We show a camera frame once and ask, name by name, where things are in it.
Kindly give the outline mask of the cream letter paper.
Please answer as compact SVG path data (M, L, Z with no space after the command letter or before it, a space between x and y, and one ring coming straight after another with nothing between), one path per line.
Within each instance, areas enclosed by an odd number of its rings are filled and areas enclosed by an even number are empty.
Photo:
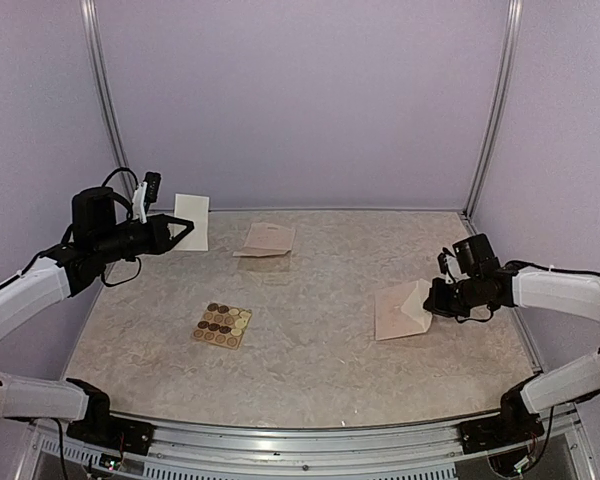
M180 251L206 252L208 244L210 199L206 196L176 194L174 216L193 223L193 230L175 247Z

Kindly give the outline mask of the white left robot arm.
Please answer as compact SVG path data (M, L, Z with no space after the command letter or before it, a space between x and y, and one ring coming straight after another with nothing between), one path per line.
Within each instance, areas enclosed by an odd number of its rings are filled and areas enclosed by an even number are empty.
M154 189L142 182L127 200L109 186L88 188L71 202L72 221L60 242L37 254L0 284L0 343L50 307L75 298L109 265L162 255L195 229L191 220L149 215ZM51 381L0 371L0 419L79 421L101 445L120 434L117 418L97 404L106 394L75 381Z

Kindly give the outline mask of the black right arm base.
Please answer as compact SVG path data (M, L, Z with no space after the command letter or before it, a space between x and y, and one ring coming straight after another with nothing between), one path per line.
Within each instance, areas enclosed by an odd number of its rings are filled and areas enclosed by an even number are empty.
M501 397L498 414L461 422L458 431L464 454L514 445L545 433L540 415L527 410L520 389Z

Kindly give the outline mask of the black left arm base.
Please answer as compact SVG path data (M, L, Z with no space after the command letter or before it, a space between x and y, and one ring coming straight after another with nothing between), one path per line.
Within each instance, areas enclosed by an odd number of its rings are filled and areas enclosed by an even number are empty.
M155 431L152 424L112 415L111 401L105 392L83 380L68 378L67 381L88 397L84 418L67 426L69 438L122 454L148 455Z

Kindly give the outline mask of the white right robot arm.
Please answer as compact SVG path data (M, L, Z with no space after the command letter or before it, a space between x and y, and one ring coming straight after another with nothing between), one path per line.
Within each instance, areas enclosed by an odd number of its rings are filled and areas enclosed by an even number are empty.
M546 369L504 396L508 408L491 423L500 443L526 432L530 414L600 393L600 273L515 261L474 268L460 280L434 279L423 307L458 322L477 307L511 308L530 330Z

